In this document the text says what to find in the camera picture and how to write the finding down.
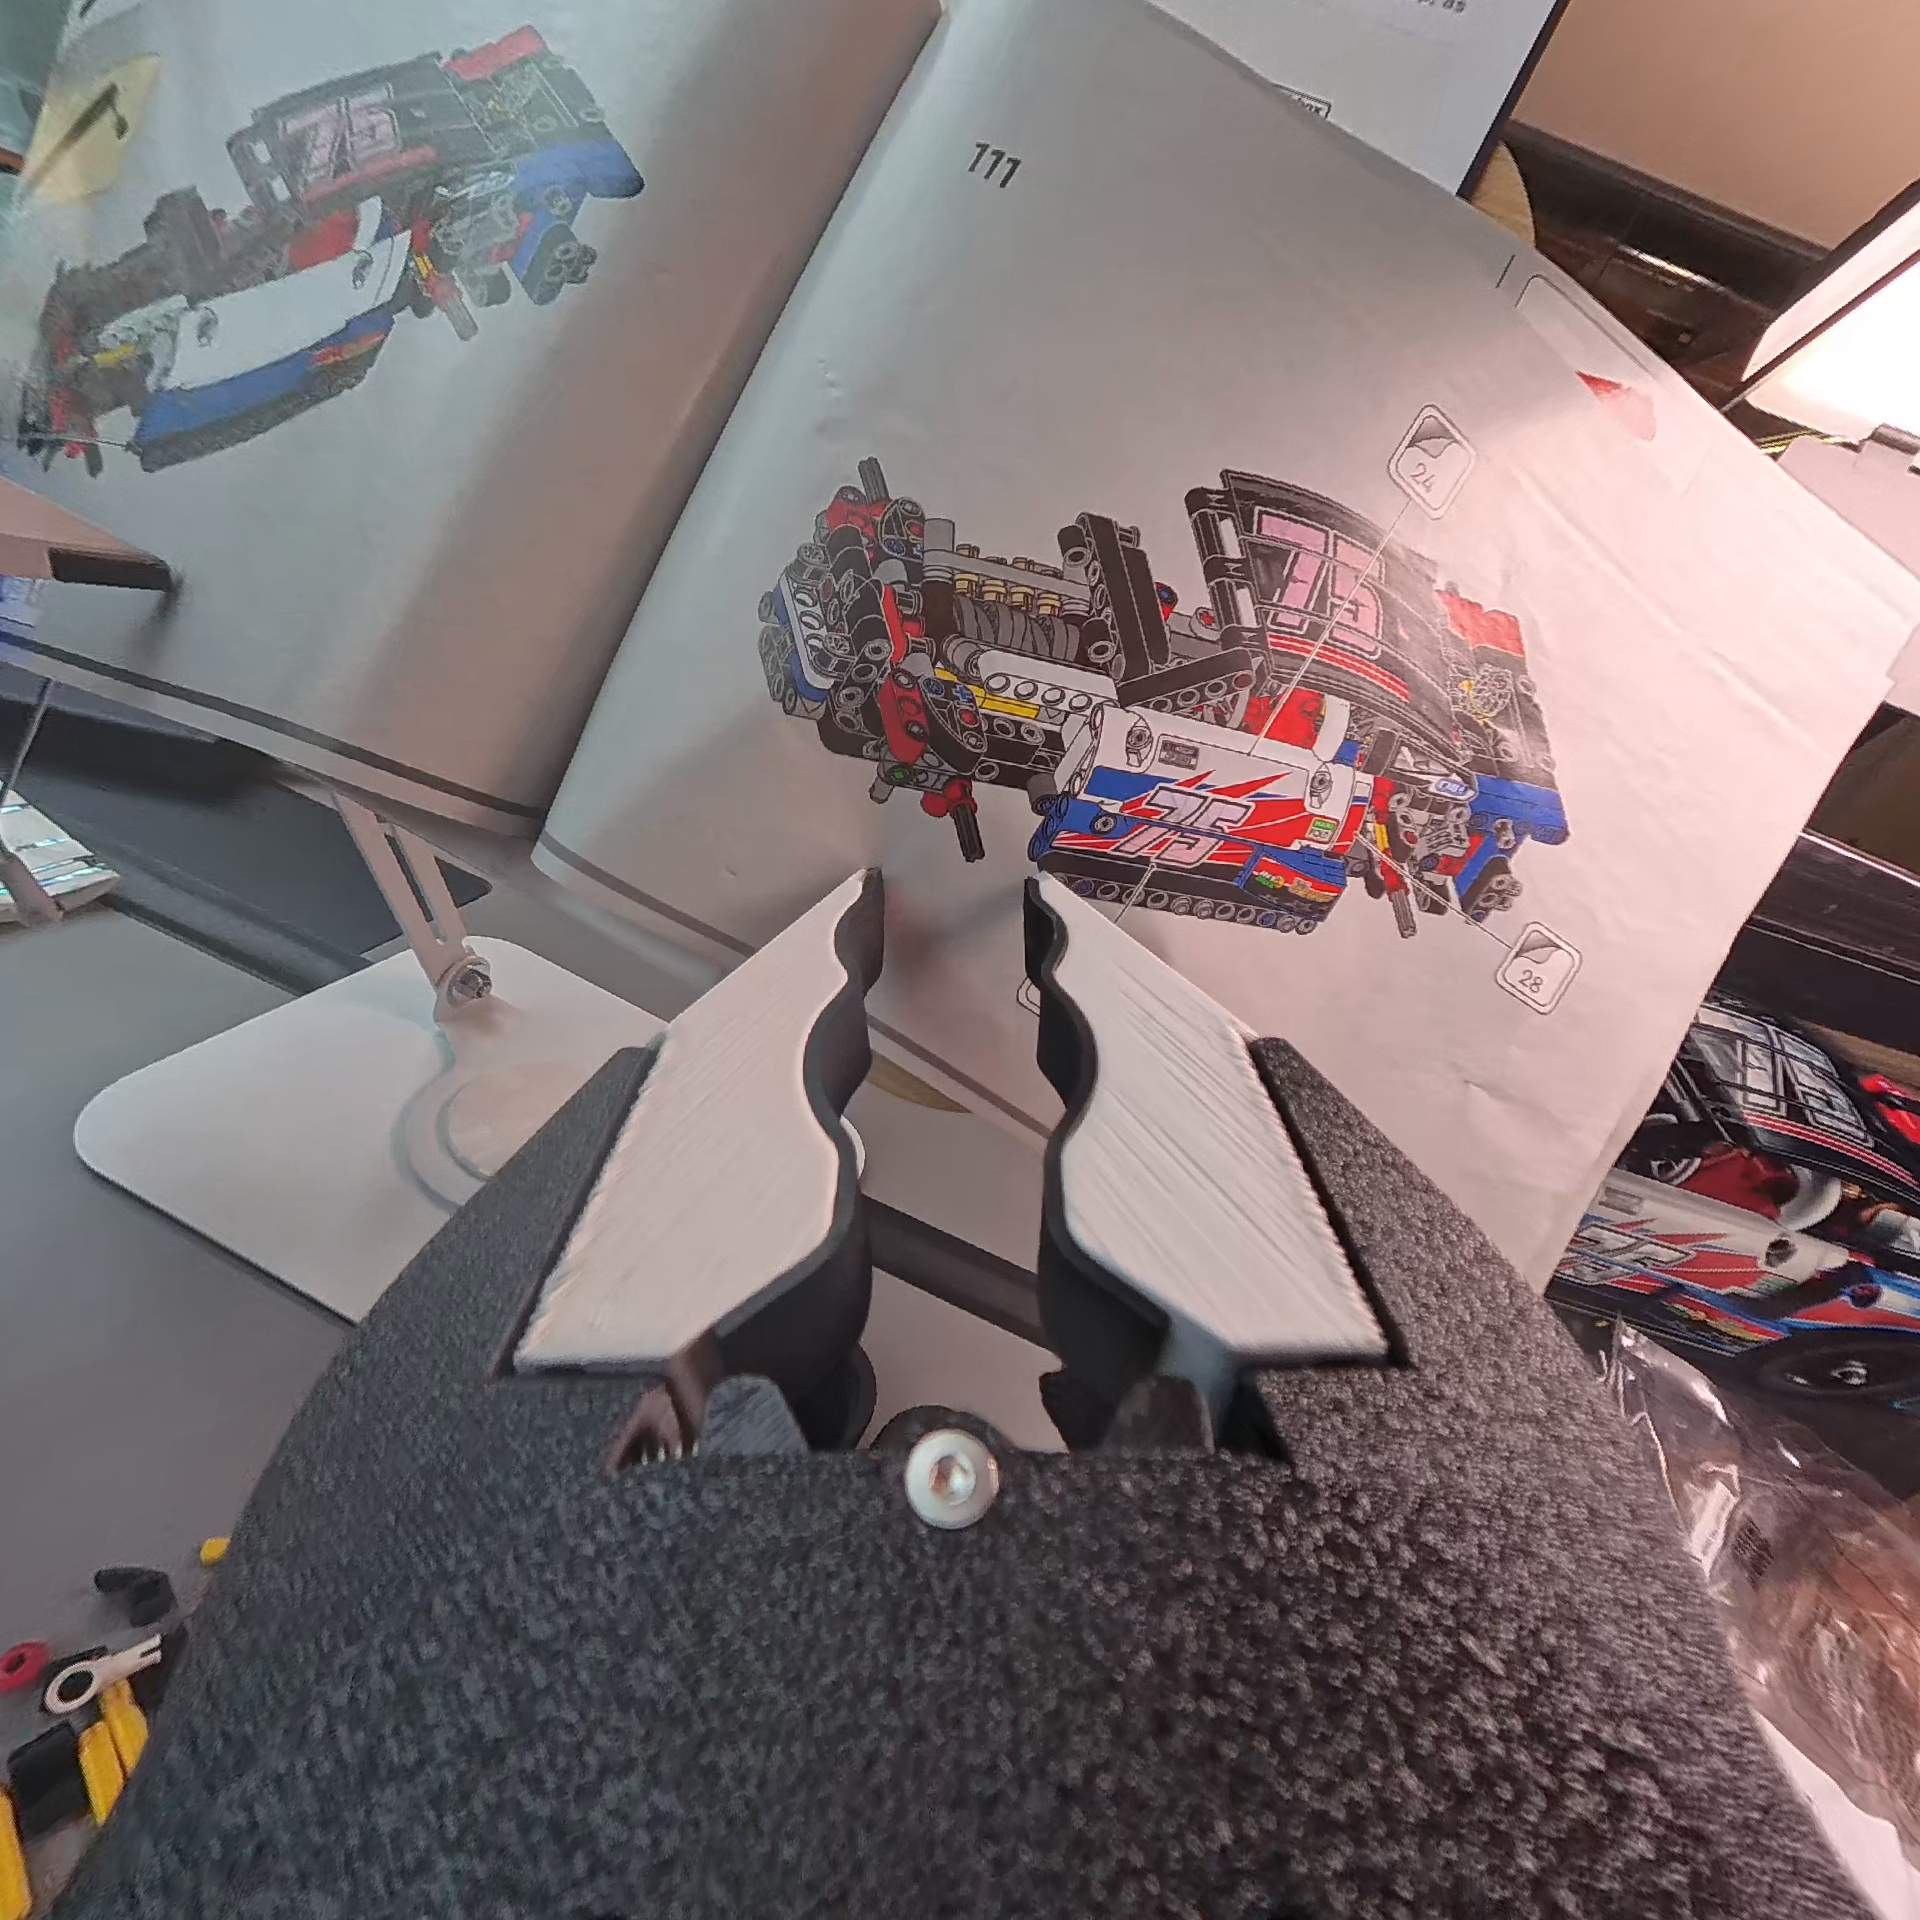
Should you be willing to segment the white book stand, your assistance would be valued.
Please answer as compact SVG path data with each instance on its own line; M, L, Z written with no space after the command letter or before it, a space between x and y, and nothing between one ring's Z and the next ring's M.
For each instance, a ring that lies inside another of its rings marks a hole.
M432 842L387 802L336 805L410 956L121 1077L72 1141L113 1188L361 1321L664 1018L525 947L469 941Z

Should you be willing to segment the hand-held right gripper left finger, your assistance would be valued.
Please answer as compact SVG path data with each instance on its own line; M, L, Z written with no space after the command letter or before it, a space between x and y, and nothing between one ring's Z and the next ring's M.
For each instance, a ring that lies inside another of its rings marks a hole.
M639 1077L515 1339L515 1372L825 1379L859 1344L873 1257L845 1104L873 1063L882 871L859 868L683 1014Z

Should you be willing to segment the pile of small coloured bricks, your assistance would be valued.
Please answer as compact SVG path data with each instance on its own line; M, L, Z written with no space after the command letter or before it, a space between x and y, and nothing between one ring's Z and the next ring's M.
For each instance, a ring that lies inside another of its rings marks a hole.
M5 1644L5 1916L49 1912L124 1794L224 1553L208 1535L178 1566L99 1566Z

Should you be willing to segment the building instruction booklet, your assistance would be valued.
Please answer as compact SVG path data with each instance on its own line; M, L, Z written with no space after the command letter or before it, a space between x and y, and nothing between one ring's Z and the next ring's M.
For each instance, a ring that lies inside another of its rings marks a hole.
M1546 1283L1918 582L1152 2L72 2L5 660L747 952L1043 1133L1051 876Z

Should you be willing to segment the crumpled clear plastic bag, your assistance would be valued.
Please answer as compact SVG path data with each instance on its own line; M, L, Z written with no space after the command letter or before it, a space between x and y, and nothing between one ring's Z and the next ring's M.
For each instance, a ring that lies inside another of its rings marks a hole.
M1658 1460L1771 1747L1878 1916L1918 1916L1918 1504L1627 1321L1601 1373Z

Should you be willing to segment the white printed task sheet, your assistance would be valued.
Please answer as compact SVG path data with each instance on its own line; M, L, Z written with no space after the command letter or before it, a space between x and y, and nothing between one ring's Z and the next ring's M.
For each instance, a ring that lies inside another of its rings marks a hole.
M1471 194L1568 2L1167 2L1377 154Z

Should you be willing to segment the black toy set box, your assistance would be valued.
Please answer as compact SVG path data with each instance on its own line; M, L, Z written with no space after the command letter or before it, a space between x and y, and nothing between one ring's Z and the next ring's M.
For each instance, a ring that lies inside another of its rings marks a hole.
M1918 202L1918 2L1572 2L1476 182L1858 517L1884 445L1745 399L1765 331ZM1918 1415L1918 655L1738 932L1549 1294L1752 1390Z

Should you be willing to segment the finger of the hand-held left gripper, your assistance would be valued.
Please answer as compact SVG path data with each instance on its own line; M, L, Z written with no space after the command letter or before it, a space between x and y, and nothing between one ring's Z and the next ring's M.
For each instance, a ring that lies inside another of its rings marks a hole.
M108 534L85 517L5 479L5 576L173 592L173 570L158 554Z

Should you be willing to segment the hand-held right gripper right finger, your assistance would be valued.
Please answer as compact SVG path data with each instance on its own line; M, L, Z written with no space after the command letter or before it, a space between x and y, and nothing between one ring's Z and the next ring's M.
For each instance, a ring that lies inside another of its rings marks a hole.
M1043 1321L1070 1365L1381 1365L1386 1329L1251 1029L1066 882L1026 885Z

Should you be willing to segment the grey desk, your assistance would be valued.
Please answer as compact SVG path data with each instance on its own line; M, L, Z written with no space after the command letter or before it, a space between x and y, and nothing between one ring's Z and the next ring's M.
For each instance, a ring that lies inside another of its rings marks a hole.
M559 914L510 892L476 929L562 964L653 1014L712 965L593 908ZM72 923L5 929L5 1649L121 1642L91 1588L105 1563L199 1580L346 1321L87 1171L72 1127L130 1066L280 1006L288 993L95 905ZM998 1259L1031 1267L1043 1146L998 1115L864 1087L853 1099L864 1184ZM864 1350L875 1423L907 1404L990 1416L1029 1451L1061 1439L1043 1410L1051 1365L901 1275L875 1280Z

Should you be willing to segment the holographic sticker sheet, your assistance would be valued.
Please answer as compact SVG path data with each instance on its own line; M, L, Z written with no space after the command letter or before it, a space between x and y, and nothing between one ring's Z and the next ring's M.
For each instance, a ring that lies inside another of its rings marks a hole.
M24 923L26 911L13 899L9 876L29 876L58 908L75 911L108 899L121 871L85 848L70 829L39 812L24 793L5 795L5 927Z

